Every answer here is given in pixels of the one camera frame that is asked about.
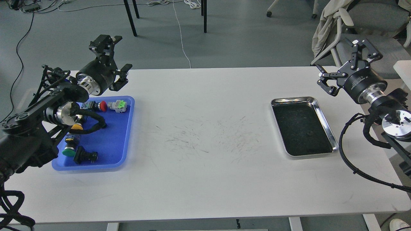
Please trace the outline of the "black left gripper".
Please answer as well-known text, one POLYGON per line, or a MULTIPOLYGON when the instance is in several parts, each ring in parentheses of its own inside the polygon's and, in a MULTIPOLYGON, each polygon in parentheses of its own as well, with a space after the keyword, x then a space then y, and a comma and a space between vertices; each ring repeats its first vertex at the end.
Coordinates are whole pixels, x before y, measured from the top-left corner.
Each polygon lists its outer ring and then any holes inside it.
POLYGON ((96 55, 96 59, 89 62, 78 71, 76 79, 78 85, 86 89, 88 94, 100 96, 106 89, 119 91, 129 80, 128 71, 132 64, 125 64, 120 70, 114 61, 114 47, 122 40, 122 36, 99 35, 90 42, 89 50, 96 55))

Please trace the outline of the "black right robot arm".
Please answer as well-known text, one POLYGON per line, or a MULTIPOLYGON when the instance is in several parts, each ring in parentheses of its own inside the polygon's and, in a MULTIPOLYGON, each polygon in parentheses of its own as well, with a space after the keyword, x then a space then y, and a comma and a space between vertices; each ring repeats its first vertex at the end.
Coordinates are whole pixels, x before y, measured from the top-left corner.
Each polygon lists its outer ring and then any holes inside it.
POLYGON ((352 98, 356 104, 369 104, 369 114, 355 114, 345 124, 338 141, 339 153, 345 164, 354 174, 409 193, 410 187, 388 183, 366 174, 352 164, 343 150, 343 136, 355 121, 364 123, 363 135, 373 145, 381 148, 393 148, 403 158, 401 169, 410 175, 410 152, 400 145, 410 142, 410 111, 406 106, 407 93, 397 88, 385 94, 388 83, 372 68, 371 63, 382 59, 382 54, 367 40, 350 41, 351 57, 337 72, 326 72, 320 65, 317 84, 329 95, 336 96, 340 89, 352 98))

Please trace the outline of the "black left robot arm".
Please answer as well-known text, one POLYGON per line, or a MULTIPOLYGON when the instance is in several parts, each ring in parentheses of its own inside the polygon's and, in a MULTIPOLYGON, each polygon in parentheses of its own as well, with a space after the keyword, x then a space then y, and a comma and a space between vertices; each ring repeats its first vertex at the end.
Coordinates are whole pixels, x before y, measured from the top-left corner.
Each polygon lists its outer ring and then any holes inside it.
POLYGON ((76 76, 69 70, 43 66, 40 85, 28 108, 10 115, 1 122, 4 136, 1 138, 1 228, 14 230, 12 220, 34 230, 34 219, 19 213, 25 195, 21 191, 5 190, 4 184, 13 174, 20 174, 28 167, 42 167, 58 157, 58 144, 66 139, 73 148, 74 161, 95 161, 96 152, 87 152, 78 146, 76 135, 94 133, 107 126, 97 111, 127 108, 117 100, 88 103, 90 95, 100 96, 107 89, 119 91, 128 83, 128 71, 132 64, 120 70, 114 61, 115 45, 121 36, 99 35, 91 41, 89 49, 96 58, 83 67, 76 76))

